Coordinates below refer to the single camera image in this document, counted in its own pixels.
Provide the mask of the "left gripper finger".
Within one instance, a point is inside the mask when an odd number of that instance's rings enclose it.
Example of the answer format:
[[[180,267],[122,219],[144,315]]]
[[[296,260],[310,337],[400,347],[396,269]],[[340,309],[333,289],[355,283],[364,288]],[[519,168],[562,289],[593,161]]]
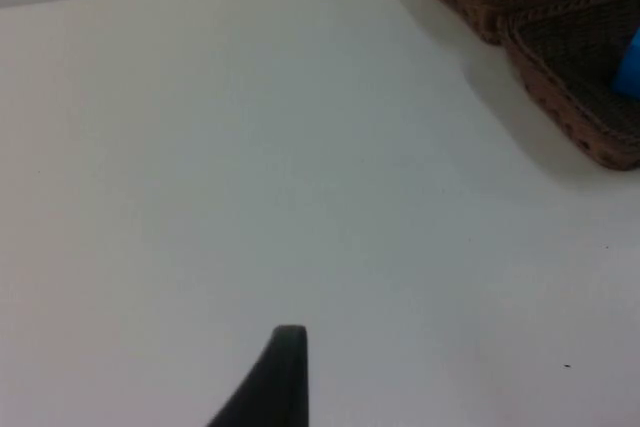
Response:
[[[210,427],[307,427],[308,337],[301,325],[276,327],[261,355]]]

